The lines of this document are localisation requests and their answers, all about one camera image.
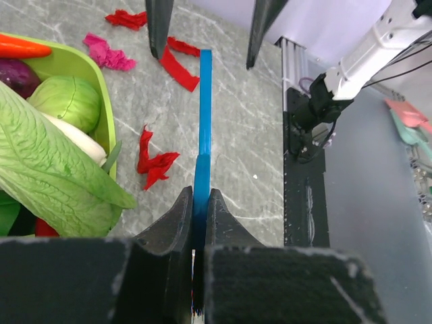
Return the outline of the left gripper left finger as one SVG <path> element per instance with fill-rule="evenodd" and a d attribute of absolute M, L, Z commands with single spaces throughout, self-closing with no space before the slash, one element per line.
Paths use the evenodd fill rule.
<path fill-rule="evenodd" d="M 134 237 L 113 323 L 190 323 L 192 188 Z"/>

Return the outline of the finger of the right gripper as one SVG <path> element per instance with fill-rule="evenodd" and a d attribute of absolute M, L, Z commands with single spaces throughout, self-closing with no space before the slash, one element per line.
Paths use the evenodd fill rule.
<path fill-rule="evenodd" d="M 174 0 L 146 0 L 148 39 L 151 54 L 161 59 L 167 44 L 167 37 Z"/>
<path fill-rule="evenodd" d="M 250 26 L 246 69 L 254 67 L 266 33 L 280 15 L 288 0 L 256 0 Z"/>

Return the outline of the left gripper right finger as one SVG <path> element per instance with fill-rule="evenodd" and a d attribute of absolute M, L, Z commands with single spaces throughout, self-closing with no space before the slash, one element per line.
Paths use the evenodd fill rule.
<path fill-rule="evenodd" d="M 220 190 L 213 188 L 207 209 L 205 248 L 208 246 L 264 247 L 229 211 Z"/>

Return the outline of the blue hand brush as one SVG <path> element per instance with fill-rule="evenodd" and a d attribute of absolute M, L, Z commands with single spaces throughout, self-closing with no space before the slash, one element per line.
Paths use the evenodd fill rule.
<path fill-rule="evenodd" d="M 207 211 L 211 191 L 211 143 L 212 143 L 212 51 L 200 52 L 200 98 L 198 155 L 194 172 L 192 249 L 192 311 L 201 315 L 204 308 L 204 247 L 207 228 Z"/>

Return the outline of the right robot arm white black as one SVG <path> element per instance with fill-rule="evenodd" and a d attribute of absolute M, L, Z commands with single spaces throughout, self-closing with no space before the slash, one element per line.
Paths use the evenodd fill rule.
<path fill-rule="evenodd" d="M 254 67 L 265 32 L 281 13 L 288 1 L 254 1 L 254 13 L 249 34 L 246 69 Z M 152 56 L 162 59 L 173 1 L 145 1 L 148 19 L 148 38 Z M 310 96 L 287 106 L 284 121 L 284 151 L 298 163 L 311 162 L 323 151 L 334 132 L 336 121 L 365 84 L 389 62 L 419 38 L 431 32 L 431 1 L 391 1 L 383 15 L 374 23 L 359 44 L 338 65 L 320 74 L 310 86 Z M 312 130 L 332 122 L 325 140 L 312 151 Z"/>

